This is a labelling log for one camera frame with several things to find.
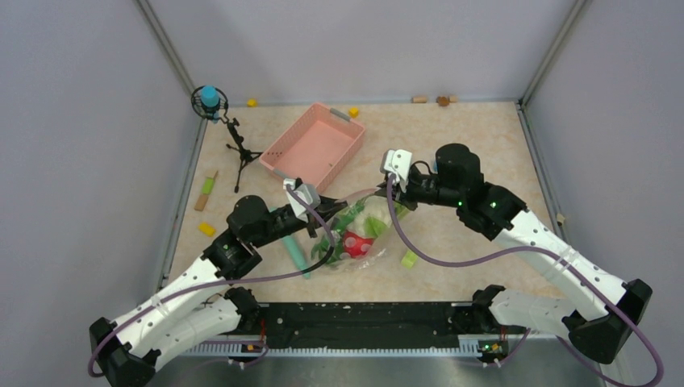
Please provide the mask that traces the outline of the yellow block at left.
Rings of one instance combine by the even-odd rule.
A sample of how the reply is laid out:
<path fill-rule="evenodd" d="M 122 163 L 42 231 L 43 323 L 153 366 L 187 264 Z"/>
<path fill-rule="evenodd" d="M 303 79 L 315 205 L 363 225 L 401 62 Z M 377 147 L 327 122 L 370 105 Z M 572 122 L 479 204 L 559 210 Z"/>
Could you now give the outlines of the yellow block at left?
<path fill-rule="evenodd" d="M 199 223 L 198 229 L 208 237 L 213 236 L 216 232 L 216 229 L 213 226 L 205 222 Z"/>

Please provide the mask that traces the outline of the pink plastic basket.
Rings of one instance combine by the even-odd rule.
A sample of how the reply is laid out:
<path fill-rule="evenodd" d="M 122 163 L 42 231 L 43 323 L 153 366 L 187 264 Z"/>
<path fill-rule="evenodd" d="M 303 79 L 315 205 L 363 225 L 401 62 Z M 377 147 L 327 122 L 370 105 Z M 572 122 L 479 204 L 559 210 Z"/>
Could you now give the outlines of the pink plastic basket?
<path fill-rule="evenodd" d="M 322 193 L 357 154 L 364 137 L 363 124 L 316 102 L 261 153 L 260 163 L 275 177 L 298 177 Z"/>

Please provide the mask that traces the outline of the white cauliflower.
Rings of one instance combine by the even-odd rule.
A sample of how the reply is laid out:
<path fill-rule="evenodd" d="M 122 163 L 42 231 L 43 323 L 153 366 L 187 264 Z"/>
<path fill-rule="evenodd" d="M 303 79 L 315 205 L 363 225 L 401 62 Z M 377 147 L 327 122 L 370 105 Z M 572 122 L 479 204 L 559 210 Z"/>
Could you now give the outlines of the white cauliflower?
<path fill-rule="evenodd" d="M 387 200 L 376 196 L 357 202 L 361 206 L 349 229 L 358 235 L 376 237 L 392 225 Z"/>

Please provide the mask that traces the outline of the green celery stalk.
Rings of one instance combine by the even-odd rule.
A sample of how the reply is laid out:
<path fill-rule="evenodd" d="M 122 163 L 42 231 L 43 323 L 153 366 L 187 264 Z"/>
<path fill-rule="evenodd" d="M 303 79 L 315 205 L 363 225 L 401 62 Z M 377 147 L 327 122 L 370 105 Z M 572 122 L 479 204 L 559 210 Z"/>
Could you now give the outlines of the green celery stalk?
<path fill-rule="evenodd" d="M 376 239 L 394 225 L 385 198 L 370 196 L 354 202 L 338 214 L 344 229 L 362 238 Z"/>

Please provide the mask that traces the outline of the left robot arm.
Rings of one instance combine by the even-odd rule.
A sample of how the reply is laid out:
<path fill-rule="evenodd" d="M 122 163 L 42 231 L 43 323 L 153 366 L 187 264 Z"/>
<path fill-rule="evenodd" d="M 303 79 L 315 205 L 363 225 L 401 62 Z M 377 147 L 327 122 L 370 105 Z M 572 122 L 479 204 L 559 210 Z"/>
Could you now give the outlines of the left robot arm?
<path fill-rule="evenodd" d="M 249 333 L 258 324 L 259 305 L 244 288 L 261 261 L 258 248 L 301 230 L 314 235 L 347 207 L 322 197 L 297 215 L 290 204 L 270 210 L 256 195 L 239 199 L 227 229 L 174 281 L 130 312 L 89 328 L 90 377 L 112 386 L 145 386 L 171 360 L 220 333 Z"/>

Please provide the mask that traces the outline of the blue microphone on tripod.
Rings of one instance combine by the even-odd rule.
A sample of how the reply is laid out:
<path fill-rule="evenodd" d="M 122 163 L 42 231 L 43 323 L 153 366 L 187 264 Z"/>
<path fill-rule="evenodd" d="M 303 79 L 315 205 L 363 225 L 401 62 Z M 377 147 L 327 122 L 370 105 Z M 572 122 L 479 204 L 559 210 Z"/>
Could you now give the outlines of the blue microphone on tripod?
<path fill-rule="evenodd" d="M 237 172 L 234 192 L 240 191 L 240 181 L 244 169 L 256 161 L 262 152 L 250 150 L 244 146 L 244 137 L 238 132 L 240 122 L 237 118 L 230 118 L 230 108 L 227 95 L 213 85 L 202 85 L 196 88 L 190 95 L 190 104 L 193 112 L 201 119 L 222 123 L 232 139 L 232 144 L 226 144 L 226 148 L 239 154 L 240 165 Z"/>

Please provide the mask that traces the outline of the brown wooden piece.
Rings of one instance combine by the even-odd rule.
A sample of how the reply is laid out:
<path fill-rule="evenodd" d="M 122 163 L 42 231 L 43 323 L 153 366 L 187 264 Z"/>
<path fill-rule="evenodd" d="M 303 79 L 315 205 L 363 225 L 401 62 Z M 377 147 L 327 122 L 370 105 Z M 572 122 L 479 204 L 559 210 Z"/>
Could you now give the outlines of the brown wooden piece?
<path fill-rule="evenodd" d="M 451 104 L 450 97 L 448 96 L 439 96 L 436 98 L 436 104 L 440 107 L 446 107 Z"/>

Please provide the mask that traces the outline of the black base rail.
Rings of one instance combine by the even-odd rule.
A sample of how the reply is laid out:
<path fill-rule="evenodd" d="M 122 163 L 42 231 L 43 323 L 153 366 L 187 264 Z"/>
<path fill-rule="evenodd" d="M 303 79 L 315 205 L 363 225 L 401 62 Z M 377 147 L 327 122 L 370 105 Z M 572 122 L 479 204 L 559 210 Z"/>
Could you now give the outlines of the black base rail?
<path fill-rule="evenodd" d="M 272 302 L 213 340 L 262 341 L 272 349 L 422 350 L 511 332 L 469 302 Z"/>

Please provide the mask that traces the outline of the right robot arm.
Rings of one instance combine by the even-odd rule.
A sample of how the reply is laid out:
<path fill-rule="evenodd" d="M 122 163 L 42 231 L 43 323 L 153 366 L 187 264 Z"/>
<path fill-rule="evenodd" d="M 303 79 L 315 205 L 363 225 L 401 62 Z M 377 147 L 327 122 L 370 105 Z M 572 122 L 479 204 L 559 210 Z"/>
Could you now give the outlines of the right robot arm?
<path fill-rule="evenodd" d="M 652 288 L 625 281 L 585 258 L 548 229 L 509 189 L 485 180 L 479 157 L 463 144 L 436 151 L 436 170 L 422 173 L 409 151 L 390 149 L 381 166 L 389 203 L 453 208 L 470 230 L 515 254 L 561 291 L 560 298 L 491 285 L 474 294 L 475 326 L 526 327 L 567 340 L 600 364 L 612 363 L 642 319 Z"/>

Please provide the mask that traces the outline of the clear pink zip bag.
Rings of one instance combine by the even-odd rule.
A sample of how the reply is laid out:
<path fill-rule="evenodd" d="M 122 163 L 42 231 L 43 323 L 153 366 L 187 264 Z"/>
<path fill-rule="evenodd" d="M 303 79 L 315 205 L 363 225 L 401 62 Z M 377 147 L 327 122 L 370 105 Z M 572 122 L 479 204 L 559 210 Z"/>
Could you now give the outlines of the clear pink zip bag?
<path fill-rule="evenodd" d="M 314 242 L 310 258 L 321 261 L 330 248 L 333 253 L 323 264 L 332 272 L 351 272 L 368 268 L 392 251 L 402 252 L 394 241 L 398 238 L 385 194 L 357 194 L 327 222 L 334 239 L 326 232 Z"/>

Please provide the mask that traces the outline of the teal silicone tool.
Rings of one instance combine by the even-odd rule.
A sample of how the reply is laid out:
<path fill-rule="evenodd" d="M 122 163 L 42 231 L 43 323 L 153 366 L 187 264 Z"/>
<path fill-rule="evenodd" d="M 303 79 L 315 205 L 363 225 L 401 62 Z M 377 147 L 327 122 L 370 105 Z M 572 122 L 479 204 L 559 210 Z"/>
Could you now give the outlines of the teal silicone tool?
<path fill-rule="evenodd" d="M 305 279 L 310 279 L 311 274 L 304 272 L 304 270 L 308 268 L 307 259 L 304 256 L 299 242 L 293 237 L 293 233 L 298 230 L 297 222 L 299 219 L 284 208 L 270 207 L 269 211 L 276 215 L 276 235 L 280 237 L 282 244 L 286 248 L 291 260 L 294 262 L 294 266 L 301 272 Z"/>

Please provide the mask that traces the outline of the green square block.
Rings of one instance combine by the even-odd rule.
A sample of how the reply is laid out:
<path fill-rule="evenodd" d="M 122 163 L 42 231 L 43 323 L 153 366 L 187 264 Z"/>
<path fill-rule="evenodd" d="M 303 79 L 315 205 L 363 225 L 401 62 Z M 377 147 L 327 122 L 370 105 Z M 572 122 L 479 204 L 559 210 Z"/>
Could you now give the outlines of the green square block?
<path fill-rule="evenodd" d="M 411 269 L 415 266 L 418 260 L 419 257 L 413 251 L 407 250 L 405 254 L 402 256 L 400 264 L 406 269 Z"/>

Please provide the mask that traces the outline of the green and wood stick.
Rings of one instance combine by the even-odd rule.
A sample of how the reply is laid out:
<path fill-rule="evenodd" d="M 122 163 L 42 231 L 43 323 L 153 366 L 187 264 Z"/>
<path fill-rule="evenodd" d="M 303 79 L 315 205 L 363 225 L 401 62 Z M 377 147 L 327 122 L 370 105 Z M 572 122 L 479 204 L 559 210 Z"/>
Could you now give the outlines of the green and wood stick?
<path fill-rule="evenodd" d="M 206 208 L 206 204 L 209 201 L 211 192 L 215 186 L 215 181 L 219 175 L 218 169 L 211 169 L 206 172 L 202 186 L 200 189 L 200 194 L 198 195 L 197 201 L 194 204 L 194 210 L 202 212 Z"/>

